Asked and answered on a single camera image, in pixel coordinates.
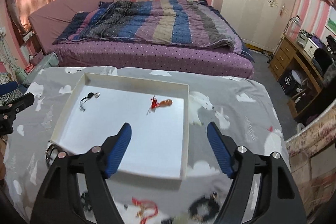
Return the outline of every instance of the framed painting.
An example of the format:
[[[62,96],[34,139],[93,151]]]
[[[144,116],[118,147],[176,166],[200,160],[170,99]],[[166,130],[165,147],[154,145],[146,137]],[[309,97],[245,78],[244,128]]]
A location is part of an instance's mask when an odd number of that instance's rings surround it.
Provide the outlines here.
[[[336,35],[336,10],[331,7],[329,19],[325,25],[334,35]]]

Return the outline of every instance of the gray bedspread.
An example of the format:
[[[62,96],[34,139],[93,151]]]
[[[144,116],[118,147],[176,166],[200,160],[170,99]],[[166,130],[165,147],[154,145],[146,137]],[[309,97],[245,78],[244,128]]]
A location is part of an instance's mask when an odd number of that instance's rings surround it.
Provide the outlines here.
[[[221,132],[253,153],[270,155],[278,151],[288,163],[288,153],[271,99],[265,87],[255,81],[230,76],[208,76],[176,71],[152,71],[139,68],[87,67],[48,68],[42,70],[29,88],[35,103],[17,115],[14,133],[9,135],[4,161],[9,198],[26,219],[30,219],[39,187],[47,173],[44,151],[71,89],[85,72],[163,80],[189,85],[189,154],[187,179],[140,179],[117,173],[107,180],[117,208],[125,223],[139,223],[132,197],[157,203],[159,215],[148,224],[161,223],[168,216],[188,211],[193,201],[216,191],[222,205],[231,180],[219,171],[206,137],[206,125],[215,121]],[[251,219],[258,193],[258,176],[252,184],[244,221]],[[85,179],[79,176],[81,192]]]

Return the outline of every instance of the pillow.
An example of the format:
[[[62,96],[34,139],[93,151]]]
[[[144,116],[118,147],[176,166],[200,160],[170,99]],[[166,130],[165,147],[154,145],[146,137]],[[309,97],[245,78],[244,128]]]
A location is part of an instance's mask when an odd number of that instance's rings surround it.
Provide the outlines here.
[[[113,2],[99,1],[99,8],[107,9]]]

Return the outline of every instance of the desk drawer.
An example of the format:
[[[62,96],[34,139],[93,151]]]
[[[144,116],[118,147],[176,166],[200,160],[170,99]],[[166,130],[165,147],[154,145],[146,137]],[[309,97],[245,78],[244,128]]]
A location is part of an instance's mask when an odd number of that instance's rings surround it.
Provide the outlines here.
[[[295,49],[285,39],[282,41],[280,48],[285,55],[287,55],[289,60],[291,60],[296,53]]]
[[[280,62],[281,66],[283,68],[287,68],[290,59],[288,58],[288,56],[283,52],[283,50],[278,49],[276,55],[275,55],[276,59]]]
[[[280,62],[278,61],[278,59],[273,58],[273,60],[271,61],[271,67],[274,70],[275,74],[280,77],[283,72],[284,72],[284,68],[281,66]]]

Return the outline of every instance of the purple bed sheet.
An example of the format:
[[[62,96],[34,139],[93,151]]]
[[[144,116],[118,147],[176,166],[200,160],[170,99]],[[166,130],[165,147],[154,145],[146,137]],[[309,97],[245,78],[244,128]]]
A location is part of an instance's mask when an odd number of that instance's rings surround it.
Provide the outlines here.
[[[52,45],[63,67],[114,66],[252,78],[251,61],[226,47],[199,50],[143,43],[90,41]]]

